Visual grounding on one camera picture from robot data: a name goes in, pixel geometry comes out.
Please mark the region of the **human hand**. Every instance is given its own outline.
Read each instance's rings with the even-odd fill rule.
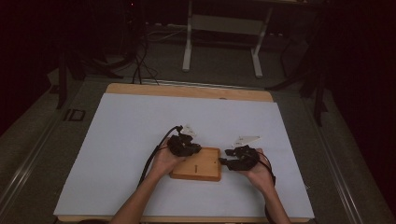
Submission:
[[[257,148],[256,150],[257,152],[259,152],[260,161],[267,165],[270,169],[272,169],[270,162],[265,159],[262,149]],[[275,184],[270,171],[259,162],[248,171],[237,172],[246,176],[250,183],[261,192],[274,188]]]
[[[160,150],[155,154],[150,174],[155,175],[159,178],[163,177],[172,172],[172,170],[182,161],[186,160],[186,157],[175,156],[169,149],[167,138],[163,145],[160,146]]]

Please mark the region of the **white stand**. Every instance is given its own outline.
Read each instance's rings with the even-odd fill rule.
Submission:
[[[224,33],[235,33],[243,35],[257,35],[256,47],[251,50],[254,72],[256,77],[262,77],[262,68],[259,60],[259,51],[262,47],[262,40],[265,37],[268,22],[271,19],[273,9],[267,10],[265,21],[243,20],[235,18],[214,17],[192,14],[192,1],[189,1],[189,15],[187,19],[187,43],[184,51],[183,72],[190,71],[191,63],[191,32],[192,29],[207,30]]]

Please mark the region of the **electronic device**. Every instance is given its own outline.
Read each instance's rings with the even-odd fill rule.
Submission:
[[[175,156],[188,157],[201,150],[200,145],[194,144],[191,141],[192,137],[190,135],[178,133],[178,135],[172,135],[167,145]]]
[[[227,156],[235,156],[237,160],[219,158],[221,165],[226,165],[229,170],[248,171],[260,161],[259,153],[255,148],[246,145],[235,149],[226,149]]]

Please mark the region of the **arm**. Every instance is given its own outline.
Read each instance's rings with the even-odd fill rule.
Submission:
[[[260,160],[266,165],[270,165],[263,155],[260,155]],[[251,170],[239,171],[238,173],[246,176],[250,183],[262,193],[268,213],[275,223],[290,223],[282,202],[277,195],[271,174],[262,164],[257,163]]]
[[[159,150],[145,180],[111,219],[110,224],[138,224],[160,179],[169,174],[177,164],[184,160],[184,157],[173,155],[167,147]]]

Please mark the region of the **forearm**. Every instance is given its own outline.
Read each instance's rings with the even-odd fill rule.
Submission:
[[[279,199],[275,187],[267,187],[266,189],[260,189],[262,196],[265,200],[265,206],[267,207],[268,213],[272,220],[276,224],[289,224],[290,219],[286,214],[286,211]]]
[[[160,179],[159,176],[148,173],[142,184],[111,219],[110,224],[138,224]]]

